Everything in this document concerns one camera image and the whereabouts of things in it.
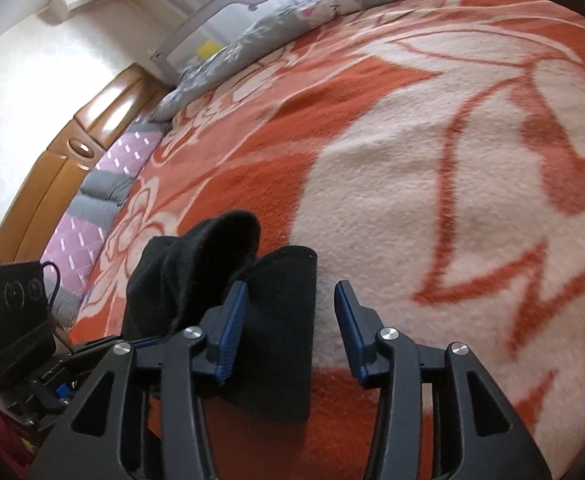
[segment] blanket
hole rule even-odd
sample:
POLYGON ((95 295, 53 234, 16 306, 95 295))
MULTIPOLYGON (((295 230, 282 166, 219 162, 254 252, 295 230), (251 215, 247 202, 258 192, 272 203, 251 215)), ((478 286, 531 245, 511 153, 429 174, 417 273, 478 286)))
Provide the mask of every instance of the blanket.
MULTIPOLYGON (((361 479, 376 397, 333 309, 463 341, 555 478, 585 442, 585 19, 546 0, 407 0, 341 16, 183 108, 132 187, 75 340, 117 332, 148 240, 231 208, 260 251, 318 256, 310 418, 205 404, 220 478, 361 479)), ((425 428, 432 416, 424 403, 425 428)), ((422 478, 431 439, 424 433, 422 478)))

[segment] yellow object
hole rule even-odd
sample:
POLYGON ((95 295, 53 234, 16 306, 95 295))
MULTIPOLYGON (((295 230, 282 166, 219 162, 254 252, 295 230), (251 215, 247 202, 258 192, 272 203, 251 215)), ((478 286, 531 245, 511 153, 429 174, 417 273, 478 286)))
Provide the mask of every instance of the yellow object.
POLYGON ((24 444, 24 446, 30 452, 30 454, 37 455, 37 453, 39 452, 39 448, 37 446, 35 446, 35 444, 28 442, 24 438, 21 439, 21 442, 24 444))
POLYGON ((208 40, 197 49, 197 56, 202 59, 208 59, 208 57, 214 56, 222 48, 223 45, 215 43, 212 40, 208 40))

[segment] wooden headboard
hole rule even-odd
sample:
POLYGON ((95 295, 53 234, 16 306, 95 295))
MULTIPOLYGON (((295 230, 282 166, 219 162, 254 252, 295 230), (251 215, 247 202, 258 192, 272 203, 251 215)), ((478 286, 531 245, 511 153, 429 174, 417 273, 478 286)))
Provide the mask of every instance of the wooden headboard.
POLYGON ((42 257, 88 172, 168 91, 133 64, 74 115, 39 156, 0 224, 0 264, 42 257))

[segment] blue connector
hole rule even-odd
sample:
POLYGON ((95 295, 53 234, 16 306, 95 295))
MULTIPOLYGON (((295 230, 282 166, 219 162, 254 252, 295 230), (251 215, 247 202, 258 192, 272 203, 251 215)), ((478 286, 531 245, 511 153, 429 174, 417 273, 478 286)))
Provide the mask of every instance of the blue connector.
POLYGON ((352 377, 364 388, 376 387, 372 380, 389 371, 387 359, 377 352, 376 335, 384 328, 377 312, 359 304, 350 282, 335 286, 335 314, 352 377))
POLYGON ((248 285, 235 282, 223 305, 211 308, 202 319, 207 335, 205 351, 194 362, 197 373, 212 375, 220 386, 232 375, 248 308, 248 285))

